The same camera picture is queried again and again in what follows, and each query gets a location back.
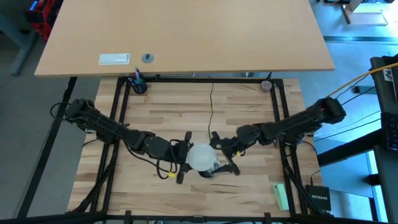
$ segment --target wooden tabletop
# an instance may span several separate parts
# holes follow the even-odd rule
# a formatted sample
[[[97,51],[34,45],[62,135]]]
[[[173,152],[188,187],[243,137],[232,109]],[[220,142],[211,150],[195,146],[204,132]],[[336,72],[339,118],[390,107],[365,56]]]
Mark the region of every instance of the wooden tabletop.
[[[284,79],[284,83],[290,114],[302,111],[299,81]],[[183,139],[189,130],[195,144],[209,142],[211,83],[148,83],[148,86],[145,95],[131,91],[125,117],[130,128],[152,131],[165,139]],[[102,79],[95,106],[104,114],[110,114],[115,88],[115,78]],[[259,84],[215,83],[212,98],[214,115],[210,129],[217,131],[221,138],[235,136],[236,128],[244,124],[274,121],[271,94],[259,91]],[[95,135],[89,134],[86,141],[94,138]],[[102,142],[96,141],[83,148],[69,210],[94,186],[102,146]],[[297,154],[303,183],[308,184],[310,175],[319,169],[315,151],[307,144],[300,144]],[[226,164],[220,152],[218,159]],[[273,183],[284,181],[279,148],[256,144],[234,161],[241,169],[239,176],[220,174],[214,179],[204,179],[190,171],[184,183],[178,185],[174,178],[159,179],[155,167],[132,157],[121,146],[109,214],[123,215],[125,210],[131,210],[134,215],[263,217],[264,212],[270,212],[273,217],[288,217],[289,212],[279,210],[272,187]],[[319,174],[314,175],[314,181],[322,184]],[[294,196],[298,205],[295,188]]]
[[[129,53],[129,65],[99,65]],[[144,54],[153,54],[144,63]],[[308,0],[67,0],[38,76],[333,70]]]

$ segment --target desk leg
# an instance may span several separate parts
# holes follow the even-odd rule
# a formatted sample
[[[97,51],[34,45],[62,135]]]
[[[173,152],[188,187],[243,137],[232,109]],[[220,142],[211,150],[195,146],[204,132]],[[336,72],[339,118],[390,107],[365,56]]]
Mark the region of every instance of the desk leg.
[[[359,93],[359,94],[364,93],[364,94],[376,95],[377,94],[376,89],[369,90],[370,88],[373,88],[373,86],[356,86],[356,87],[354,87],[354,93]]]
[[[362,154],[373,149],[373,146],[378,145],[382,138],[382,129],[373,131],[365,136],[348,142],[344,145],[330,149],[327,152],[318,155],[319,166],[327,166],[335,162],[342,161],[352,156]]]
[[[5,16],[0,14],[0,30],[2,30],[19,47],[19,52],[11,66],[11,75],[18,76],[30,49],[37,38],[37,33],[31,31],[29,35],[23,35]]]
[[[380,177],[379,174],[371,174],[364,178],[364,181],[372,186],[380,185]]]

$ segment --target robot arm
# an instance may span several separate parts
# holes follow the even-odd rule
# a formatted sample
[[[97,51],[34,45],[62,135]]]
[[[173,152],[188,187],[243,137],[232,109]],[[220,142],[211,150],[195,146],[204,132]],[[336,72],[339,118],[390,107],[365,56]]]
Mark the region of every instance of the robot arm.
[[[119,139],[126,143],[128,150],[138,154],[147,153],[153,159],[159,159],[177,164],[185,163],[192,136],[187,132],[184,140],[167,141],[148,131],[128,129],[128,125],[119,124],[101,114],[94,103],[86,99],[76,99],[67,108],[65,120],[76,124],[80,129],[96,131],[97,138],[107,144],[114,144]]]
[[[232,157],[243,154],[256,142],[263,146],[275,140],[295,144],[303,138],[305,133],[320,129],[322,123],[339,123],[345,116],[346,112],[338,100],[327,97],[318,100],[305,111],[282,121],[241,126],[236,130],[237,136],[232,139],[220,139],[218,134],[213,132],[210,145],[214,149],[221,150],[229,163],[215,172],[232,172],[239,175],[240,171]]]
[[[220,139],[217,132],[213,132],[210,145],[214,149],[221,150],[228,161],[228,165],[220,167],[214,173],[233,172],[239,175],[239,168],[232,158],[244,154],[245,150],[256,142],[263,146],[275,140],[294,144],[303,138],[304,133],[319,129],[322,123],[335,124],[342,121],[345,116],[346,113],[337,100],[324,98],[305,111],[282,121],[241,126],[236,130],[237,136],[231,139]],[[130,152],[146,153],[153,159],[180,164],[178,183],[182,182],[183,172],[190,170],[185,160],[189,149],[193,146],[190,143],[191,132],[186,133],[184,140],[167,141],[151,132],[128,129],[126,125],[101,114],[92,101],[85,99],[73,101],[65,112],[65,120],[76,124],[82,130],[95,130],[97,138],[107,144],[113,144],[121,139]]]

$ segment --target white label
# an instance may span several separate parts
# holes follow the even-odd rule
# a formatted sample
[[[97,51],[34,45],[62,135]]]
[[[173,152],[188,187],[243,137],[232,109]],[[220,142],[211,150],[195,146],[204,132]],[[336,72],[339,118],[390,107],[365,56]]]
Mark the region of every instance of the white label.
[[[99,65],[128,65],[130,64],[130,53],[101,54]]]
[[[392,71],[390,68],[386,68],[383,70],[384,80],[392,82]]]

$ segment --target cable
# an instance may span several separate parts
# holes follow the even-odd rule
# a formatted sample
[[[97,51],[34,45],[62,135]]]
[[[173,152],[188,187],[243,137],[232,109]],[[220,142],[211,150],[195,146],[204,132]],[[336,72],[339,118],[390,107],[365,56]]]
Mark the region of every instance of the cable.
[[[65,119],[63,119],[63,118],[57,118],[57,117],[52,113],[52,110],[54,110],[54,108],[55,108],[56,106],[62,105],[62,104],[66,104],[66,105],[70,106],[70,103],[67,103],[67,102],[56,103],[56,104],[52,105],[52,107],[50,108],[50,115],[51,115],[51,117],[54,118],[54,119],[60,119],[61,121],[65,121]]]
[[[340,130],[340,129],[343,129],[343,128],[347,128],[348,126],[351,126],[351,125],[353,125],[353,124],[356,124],[356,123],[358,123],[358,122],[360,122],[360,121],[362,121],[362,120],[364,120],[364,119],[366,119],[366,118],[368,118],[368,117],[370,117],[370,116],[372,116],[372,115],[374,115],[374,114],[376,114],[376,113],[378,113],[378,112],[380,112],[380,110],[378,110],[378,111],[376,111],[376,112],[374,112],[374,113],[371,113],[371,114],[369,114],[369,115],[367,115],[367,116],[365,116],[365,117],[363,117],[363,118],[361,118],[361,119],[355,121],[354,123],[351,123],[351,124],[349,124],[349,125],[343,126],[343,127],[341,127],[341,128],[336,128],[336,129],[331,130],[331,131],[327,131],[327,132],[325,132],[325,133],[321,133],[321,134],[314,135],[313,137],[318,137],[318,136],[321,136],[321,135],[324,135],[324,134],[332,133],[332,132],[334,132],[334,131],[337,131],[337,130]]]
[[[92,142],[95,142],[95,141],[98,141],[98,139],[94,139],[94,140],[85,142],[85,143],[82,145],[82,147],[85,147],[87,144],[92,143]]]
[[[162,174],[160,174],[161,168],[160,168],[159,165],[160,165],[160,159],[158,159],[158,160],[156,161],[156,174],[157,174],[157,176],[158,176],[160,179],[162,179],[162,180],[165,180],[165,179],[169,178],[168,175],[165,176],[165,177],[163,177]],[[170,170],[172,170],[172,167],[173,167],[173,164],[170,163]]]
[[[319,172],[321,172],[320,169],[319,169],[318,171],[316,171],[315,173],[311,174],[311,176],[310,176],[311,185],[313,185],[312,176],[315,175],[315,174],[317,174],[317,173],[319,173]]]
[[[372,73],[380,72],[380,71],[382,71],[382,70],[384,70],[384,69],[386,69],[386,68],[392,68],[392,67],[395,67],[395,66],[398,66],[398,62],[397,62],[397,63],[392,63],[392,64],[390,64],[390,65],[386,65],[386,66],[383,66],[383,67],[380,67],[380,68],[377,68],[377,69],[374,69],[374,70],[371,70],[370,72],[366,72],[365,74],[362,74],[362,75],[360,75],[360,76],[354,78],[353,80],[349,81],[348,83],[345,83],[343,86],[341,86],[340,88],[338,88],[338,89],[335,90],[334,92],[330,93],[328,96],[334,95],[334,94],[337,93],[338,91],[342,90],[344,87],[346,87],[346,86],[348,86],[349,84],[355,82],[356,80],[359,80],[359,79],[362,78],[362,77],[365,77],[365,76],[370,75],[370,74],[372,74]]]
[[[315,152],[318,154],[318,151],[317,151],[316,147],[313,144],[311,144],[311,143],[309,143],[307,141],[303,141],[303,142],[305,142],[305,143],[309,144],[310,146],[312,146],[313,150],[315,150]]]
[[[122,141],[123,141],[125,147],[127,148],[127,150],[130,152],[130,154],[131,154],[132,156],[134,156],[135,158],[137,158],[137,159],[139,159],[139,160],[145,161],[145,162],[147,162],[147,163],[149,163],[149,164],[151,164],[151,165],[153,165],[154,167],[157,168],[156,164],[154,164],[153,162],[151,162],[151,161],[149,161],[149,160],[147,160],[147,159],[144,159],[144,158],[142,158],[142,157],[139,157],[139,156],[135,155],[135,154],[131,151],[131,149],[129,149],[129,146],[127,145],[126,140],[122,139]],[[169,172],[168,170],[165,170],[165,169],[163,169],[163,168],[161,168],[161,167],[159,167],[159,170],[161,170],[161,171],[163,171],[163,172],[167,172],[167,173]]]
[[[207,131],[209,134],[209,142],[211,141],[210,124],[211,124],[211,119],[213,118],[213,98],[211,97],[213,95],[213,89],[214,89],[214,83],[211,83],[211,91],[210,91],[211,114],[210,114],[210,119],[209,119],[209,125],[207,126]]]
[[[375,86],[374,86],[374,87],[372,87],[372,88],[370,88],[370,89],[368,89],[368,90],[366,90],[366,91],[365,91],[365,92],[363,92],[363,93],[360,93],[360,94],[358,94],[358,95],[356,95],[356,96],[352,97],[351,99],[347,100],[346,102],[342,103],[341,105],[343,106],[344,104],[346,104],[346,103],[350,102],[351,100],[353,100],[353,99],[355,99],[355,98],[357,98],[357,97],[359,97],[359,96],[362,96],[363,94],[365,94],[365,93],[367,93],[367,92],[369,92],[369,91],[373,90],[374,88],[375,88]]]
[[[324,140],[324,139],[327,139],[327,138],[336,136],[336,135],[338,135],[338,134],[343,134],[343,133],[346,133],[347,131],[352,131],[352,130],[354,130],[354,129],[357,129],[357,128],[363,127],[363,126],[365,126],[365,125],[371,124],[371,123],[373,123],[373,122],[376,122],[376,121],[378,121],[378,120],[380,120],[380,118],[379,118],[379,119],[375,119],[374,121],[368,122],[368,123],[366,123],[366,124],[362,124],[362,125],[360,125],[360,126],[358,126],[358,127],[351,128],[351,129],[348,129],[348,130],[346,130],[346,131],[342,131],[342,132],[337,133],[337,134],[332,134],[331,136],[328,136],[328,137],[324,137],[324,138],[321,138],[321,139],[317,139],[317,140],[315,140],[314,142],[316,142],[316,141],[321,141],[321,140]]]
[[[350,90],[352,87],[356,86],[356,84],[358,84],[360,81],[364,80],[366,77],[368,77],[368,75],[366,75],[365,77],[361,78],[360,80],[358,80],[356,83],[354,83],[353,85],[351,85],[350,87],[348,87],[344,92],[340,93],[338,96],[336,96],[335,99],[337,99],[339,96],[341,96],[342,94],[346,93],[348,90]]]

